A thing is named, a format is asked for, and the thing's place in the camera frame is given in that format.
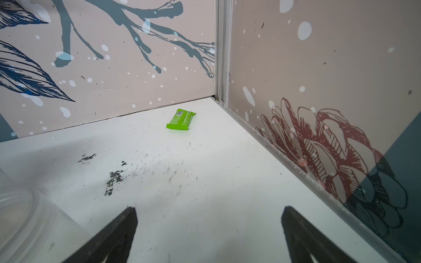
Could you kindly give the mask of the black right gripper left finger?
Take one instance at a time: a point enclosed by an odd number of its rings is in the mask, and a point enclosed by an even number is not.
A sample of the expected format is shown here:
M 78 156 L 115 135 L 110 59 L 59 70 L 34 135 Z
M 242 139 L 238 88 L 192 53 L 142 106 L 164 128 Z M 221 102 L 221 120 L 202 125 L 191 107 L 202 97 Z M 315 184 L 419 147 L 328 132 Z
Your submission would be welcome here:
M 136 209 L 128 207 L 64 262 L 126 263 L 137 226 Z

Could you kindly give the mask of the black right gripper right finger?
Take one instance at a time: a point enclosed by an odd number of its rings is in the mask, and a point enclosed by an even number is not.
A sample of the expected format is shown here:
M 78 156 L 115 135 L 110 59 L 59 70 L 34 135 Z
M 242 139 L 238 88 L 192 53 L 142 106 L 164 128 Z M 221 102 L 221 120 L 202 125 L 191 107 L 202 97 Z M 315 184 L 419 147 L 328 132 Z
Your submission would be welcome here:
M 293 207 L 285 207 L 281 224 L 291 262 L 356 263 Z

